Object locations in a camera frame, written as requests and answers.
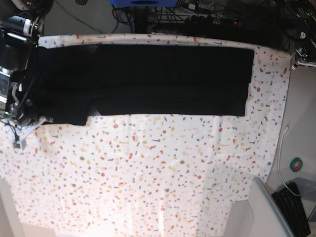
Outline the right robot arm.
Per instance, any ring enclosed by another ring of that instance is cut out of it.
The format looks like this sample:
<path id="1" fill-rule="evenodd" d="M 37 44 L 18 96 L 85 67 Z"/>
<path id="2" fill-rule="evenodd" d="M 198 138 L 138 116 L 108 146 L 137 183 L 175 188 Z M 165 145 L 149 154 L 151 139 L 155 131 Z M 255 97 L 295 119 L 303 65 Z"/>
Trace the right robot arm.
<path id="1" fill-rule="evenodd" d="M 0 119 L 27 126 L 38 118 L 29 99 L 36 79 L 29 59 L 42 34 L 52 0 L 0 2 Z"/>

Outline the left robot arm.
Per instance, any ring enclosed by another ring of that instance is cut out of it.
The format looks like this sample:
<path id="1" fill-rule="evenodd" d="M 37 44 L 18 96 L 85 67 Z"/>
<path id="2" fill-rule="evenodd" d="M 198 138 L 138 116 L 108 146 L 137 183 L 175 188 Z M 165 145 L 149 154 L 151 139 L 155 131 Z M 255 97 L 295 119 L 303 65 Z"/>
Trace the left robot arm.
<path id="1" fill-rule="evenodd" d="M 281 0 L 277 23 L 284 34 L 297 42 L 296 53 L 304 64 L 316 62 L 316 2 Z"/>

